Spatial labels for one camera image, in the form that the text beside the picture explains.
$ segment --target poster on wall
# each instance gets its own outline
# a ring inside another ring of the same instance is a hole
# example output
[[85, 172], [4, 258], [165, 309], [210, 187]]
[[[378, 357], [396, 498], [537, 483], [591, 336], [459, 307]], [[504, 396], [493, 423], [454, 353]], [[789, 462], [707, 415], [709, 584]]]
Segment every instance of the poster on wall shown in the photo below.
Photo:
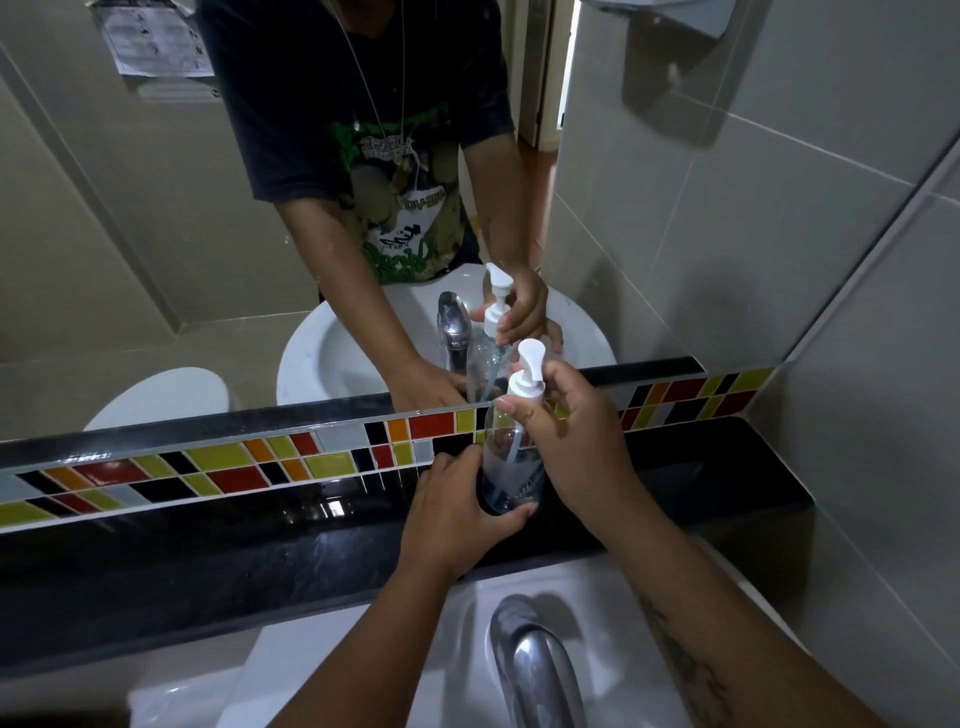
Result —
[[213, 77], [204, 40], [188, 22], [192, 4], [173, 0], [90, 0], [113, 62], [122, 76]]

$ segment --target sink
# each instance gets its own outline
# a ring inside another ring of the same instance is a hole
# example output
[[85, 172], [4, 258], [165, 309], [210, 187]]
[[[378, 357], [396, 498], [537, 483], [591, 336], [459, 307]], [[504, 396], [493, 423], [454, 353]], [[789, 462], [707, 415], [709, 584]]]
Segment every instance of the sink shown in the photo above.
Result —
[[[410, 335], [417, 351], [441, 364], [437, 340], [437, 299], [444, 291], [458, 294], [468, 309], [483, 302], [482, 265], [467, 264], [427, 283], [384, 286], [387, 300]], [[613, 351], [600, 328], [583, 308], [550, 289], [547, 316], [564, 330], [564, 359], [575, 367], [615, 364]], [[483, 327], [474, 324], [474, 333]], [[367, 356], [333, 313], [321, 303], [302, 321], [287, 342], [276, 376], [276, 403], [331, 400], [386, 392], [387, 385]]]
[[[793, 637], [749, 582], [702, 546]], [[494, 610], [510, 595], [530, 597], [563, 644], [591, 728], [691, 725], [629, 584], [613, 559], [600, 554], [455, 587], [427, 656], [410, 728], [510, 725], [489, 632]], [[264, 728], [365, 610], [264, 627], [218, 728]]]

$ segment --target white pump dispenser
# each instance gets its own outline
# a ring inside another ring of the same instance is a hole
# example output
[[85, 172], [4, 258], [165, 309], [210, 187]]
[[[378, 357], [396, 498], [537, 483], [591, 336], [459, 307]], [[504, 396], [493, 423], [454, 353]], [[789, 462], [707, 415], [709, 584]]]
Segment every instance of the white pump dispenser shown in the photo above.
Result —
[[507, 392], [527, 400], [543, 401], [546, 385], [543, 383], [543, 358], [546, 347], [539, 339], [524, 339], [516, 348], [520, 356], [518, 372], [510, 376]]
[[490, 288], [496, 296], [496, 303], [491, 303], [483, 317], [483, 332], [496, 338], [496, 325], [500, 323], [503, 314], [510, 310], [507, 305], [507, 296], [514, 290], [514, 279], [497, 268], [492, 263], [487, 263], [487, 270], [490, 271]]

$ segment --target yellow tile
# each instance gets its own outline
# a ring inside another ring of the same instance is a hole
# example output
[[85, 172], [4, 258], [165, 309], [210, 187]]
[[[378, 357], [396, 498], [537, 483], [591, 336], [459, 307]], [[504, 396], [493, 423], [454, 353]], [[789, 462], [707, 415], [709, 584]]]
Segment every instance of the yellow tile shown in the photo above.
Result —
[[267, 442], [270, 443], [270, 447], [274, 449], [274, 453], [281, 460], [289, 460], [293, 457], [300, 457], [300, 453], [297, 452], [294, 444], [290, 442], [290, 438], [286, 435], [280, 435], [279, 437], [268, 437]]
[[713, 413], [717, 411], [717, 407], [720, 406], [720, 402], [723, 401], [723, 395], [717, 395], [716, 397], [711, 397], [707, 400], [707, 403], [704, 405], [704, 408], [700, 410], [700, 414], [697, 415], [698, 420], [709, 420], [713, 417]]
[[636, 415], [636, 420], [634, 420], [634, 426], [631, 429], [643, 429], [648, 424], [650, 424], [650, 418], [654, 416], [654, 412], [657, 411], [657, 406], [652, 404], [646, 407], [640, 407], [639, 414]]
[[457, 412], [457, 432], [472, 432], [476, 427], [477, 411], [475, 409], [462, 409]]
[[175, 477], [177, 472], [167, 465], [159, 455], [140, 455], [134, 457], [136, 464], [139, 465], [150, 477]]
[[71, 491], [85, 491], [87, 488], [94, 487], [93, 483], [72, 468], [51, 468], [44, 472]]
[[253, 458], [240, 443], [225, 443], [209, 448], [189, 449], [186, 452], [202, 471], [221, 471], [252, 465]]
[[108, 496], [103, 491], [84, 491], [78, 497], [89, 500], [102, 511], [115, 511], [117, 508], [123, 508], [123, 503], [115, 497]]
[[410, 443], [397, 443], [394, 445], [394, 457], [398, 465], [413, 465], [414, 453], [410, 448]]
[[21, 500], [18, 503], [0, 503], [0, 526], [49, 521], [54, 518], [42, 508]]
[[734, 392], [753, 392], [763, 386], [763, 382], [773, 373], [773, 369], [754, 369], [752, 372], [744, 372], [736, 378], [733, 387], [728, 394]]
[[353, 475], [353, 458], [349, 452], [337, 452], [332, 455], [317, 455], [306, 458], [306, 467], [316, 478], [340, 477]]
[[390, 431], [390, 442], [402, 443], [410, 439], [410, 430], [407, 427], [406, 420], [389, 420], [387, 429]]
[[663, 401], [663, 396], [666, 394], [666, 391], [670, 388], [670, 382], [668, 381], [659, 381], [654, 384], [653, 388], [650, 390], [650, 394], [647, 395], [647, 404], [660, 404]]
[[213, 481], [210, 480], [210, 478], [208, 478], [204, 473], [184, 475], [183, 479], [193, 486], [193, 489], [201, 496], [223, 495], [223, 492], [216, 485], [214, 485]]
[[709, 397], [714, 392], [717, 391], [717, 387], [720, 386], [720, 382], [723, 381], [722, 376], [712, 376], [707, 381], [704, 382], [704, 386], [700, 388], [700, 394], [698, 397]]

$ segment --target chrome faucet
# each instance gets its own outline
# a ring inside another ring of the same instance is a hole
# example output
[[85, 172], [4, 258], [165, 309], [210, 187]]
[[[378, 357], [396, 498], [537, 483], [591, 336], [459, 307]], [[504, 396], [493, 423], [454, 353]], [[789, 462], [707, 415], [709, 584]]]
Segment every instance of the chrome faucet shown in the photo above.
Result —
[[464, 302], [452, 291], [444, 291], [437, 301], [437, 336], [440, 338], [441, 366], [465, 375], [473, 324]]
[[587, 728], [577, 676], [526, 596], [508, 596], [490, 622], [493, 658], [514, 728]]

